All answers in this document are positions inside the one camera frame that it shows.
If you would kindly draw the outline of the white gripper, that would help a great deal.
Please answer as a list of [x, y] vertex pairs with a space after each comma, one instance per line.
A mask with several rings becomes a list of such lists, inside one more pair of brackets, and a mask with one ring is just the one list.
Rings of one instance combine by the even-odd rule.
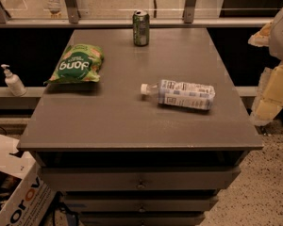
[[[283, 8], [252, 35], [248, 43], [268, 47], [270, 55], [283, 60]], [[270, 123], [283, 108], [283, 61], [273, 69], [265, 68], [258, 82], [257, 95], [251, 107], [250, 121], [255, 126]]]

